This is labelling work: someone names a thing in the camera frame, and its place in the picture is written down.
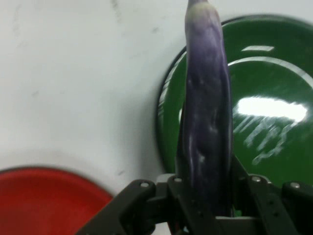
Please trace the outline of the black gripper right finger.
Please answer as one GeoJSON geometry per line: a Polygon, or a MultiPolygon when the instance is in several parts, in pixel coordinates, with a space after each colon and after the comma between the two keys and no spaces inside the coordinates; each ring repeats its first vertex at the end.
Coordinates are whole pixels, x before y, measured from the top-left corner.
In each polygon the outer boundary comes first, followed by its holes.
{"type": "Polygon", "coordinates": [[[267,235],[313,233],[313,187],[301,181],[275,186],[265,176],[249,174],[236,156],[231,163],[232,197],[244,217],[257,218],[267,235]]]}

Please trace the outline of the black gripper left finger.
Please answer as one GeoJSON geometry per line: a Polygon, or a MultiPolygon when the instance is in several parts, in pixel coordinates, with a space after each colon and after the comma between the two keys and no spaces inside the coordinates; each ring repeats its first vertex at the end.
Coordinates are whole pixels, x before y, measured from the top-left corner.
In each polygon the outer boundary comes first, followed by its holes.
{"type": "Polygon", "coordinates": [[[184,180],[171,176],[165,183],[132,181],[77,234],[150,235],[159,223],[173,235],[217,233],[212,214],[200,208],[184,180]]]}

